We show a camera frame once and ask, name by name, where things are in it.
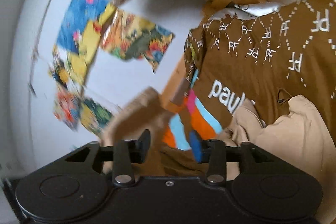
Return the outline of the landscape wall poster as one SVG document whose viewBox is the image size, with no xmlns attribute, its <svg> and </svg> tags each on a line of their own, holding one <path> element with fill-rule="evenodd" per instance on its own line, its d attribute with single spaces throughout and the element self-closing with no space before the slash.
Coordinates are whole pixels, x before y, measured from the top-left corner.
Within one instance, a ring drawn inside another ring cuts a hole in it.
<svg viewBox="0 0 336 224">
<path fill-rule="evenodd" d="M 174 38 L 159 24 L 115 9 L 102 25 L 100 48 L 123 61 L 144 59 L 155 72 Z"/>
</svg>

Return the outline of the brown PF patterned duvet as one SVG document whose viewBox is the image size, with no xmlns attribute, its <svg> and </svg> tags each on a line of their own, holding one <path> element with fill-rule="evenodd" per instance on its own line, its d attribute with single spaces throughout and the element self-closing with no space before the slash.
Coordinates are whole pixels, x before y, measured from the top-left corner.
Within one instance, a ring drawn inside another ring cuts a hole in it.
<svg viewBox="0 0 336 224">
<path fill-rule="evenodd" d="M 187 80 L 211 108 L 227 112 L 226 128 L 245 100 L 263 126 L 304 96 L 318 110 L 335 145 L 335 0 L 298 0 L 242 20 L 211 19 L 190 31 Z"/>
</svg>

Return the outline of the white wall conduit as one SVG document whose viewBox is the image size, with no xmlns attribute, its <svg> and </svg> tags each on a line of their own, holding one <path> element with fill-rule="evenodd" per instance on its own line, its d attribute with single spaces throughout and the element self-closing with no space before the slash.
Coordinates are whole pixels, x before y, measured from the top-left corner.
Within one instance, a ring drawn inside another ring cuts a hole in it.
<svg viewBox="0 0 336 224">
<path fill-rule="evenodd" d="M 37 36 L 34 40 L 34 47 L 33 47 L 32 55 L 31 55 L 31 65 L 30 65 L 28 88 L 29 88 L 29 94 L 33 95 L 35 97 L 37 96 L 36 91 L 33 87 L 35 63 L 37 62 L 37 60 L 39 58 L 38 46 L 39 46 L 39 43 L 40 43 L 40 40 L 41 40 L 42 29 L 43 29 L 43 26 L 45 24 L 47 13 L 49 11 L 51 2 L 52 2 L 52 0 L 48 0 L 46 8 L 43 12 L 42 20 L 41 20 L 41 23 L 40 23 L 39 28 L 38 28 Z"/>
</svg>

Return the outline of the colourful patchwork bed sheet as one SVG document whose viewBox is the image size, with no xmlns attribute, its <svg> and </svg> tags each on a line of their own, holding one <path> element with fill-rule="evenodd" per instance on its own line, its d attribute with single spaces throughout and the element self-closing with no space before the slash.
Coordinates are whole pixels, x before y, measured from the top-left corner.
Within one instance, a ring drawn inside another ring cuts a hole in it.
<svg viewBox="0 0 336 224">
<path fill-rule="evenodd" d="M 212 139 L 219 135 L 227 123 L 224 108 L 211 108 L 205 104 L 204 97 L 199 98 L 194 85 L 198 82 L 198 71 L 191 80 L 183 80 L 169 99 L 165 109 L 173 113 L 167 122 L 162 142 L 171 148 L 182 151 L 191 149 L 189 133 L 196 131 L 203 139 Z"/>
</svg>

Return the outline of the lower colourful wall poster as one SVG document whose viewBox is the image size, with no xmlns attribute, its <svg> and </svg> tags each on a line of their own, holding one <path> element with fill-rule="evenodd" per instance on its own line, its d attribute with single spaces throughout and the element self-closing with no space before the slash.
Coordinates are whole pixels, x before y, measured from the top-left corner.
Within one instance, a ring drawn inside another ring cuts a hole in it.
<svg viewBox="0 0 336 224">
<path fill-rule="evenodd" d="M 82 125 L 100 138 L 108 123 L 119 111 L 120 108 L 113 104 L 102 105 L 90 97 L 82 97 L 57 85 L 53 114 L 72 130 Z"/>
</svg>

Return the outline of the beige hooded jacket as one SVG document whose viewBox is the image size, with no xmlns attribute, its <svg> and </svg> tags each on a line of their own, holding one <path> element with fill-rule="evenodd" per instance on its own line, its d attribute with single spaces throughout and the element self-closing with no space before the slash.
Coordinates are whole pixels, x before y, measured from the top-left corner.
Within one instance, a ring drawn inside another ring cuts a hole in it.
<svg viewBox="0 0 336 224">
<path fill-rule="evenodd" d="M 159 94 L 147 88 L 130 101 L 106 126 L 101 145 L 137 139 L 151 133 L 146 162 L 135 165 L 137 176 L 202 176 L 206 165 L 198 164 L 190 151 L 171 148 L 163 142 L 171 114 L 161 106 Z M 335 145 L 316 107 L 304 96 L 289 101 L 289 112 L 263 126 L 255 108 L 245 100 L 230 124 L 217 135 L 226 145 L 237 147 L 250 141 L 316 178 L 323 199 L 315 215 L 320 223 L 335 219 Z"/>
</svg>

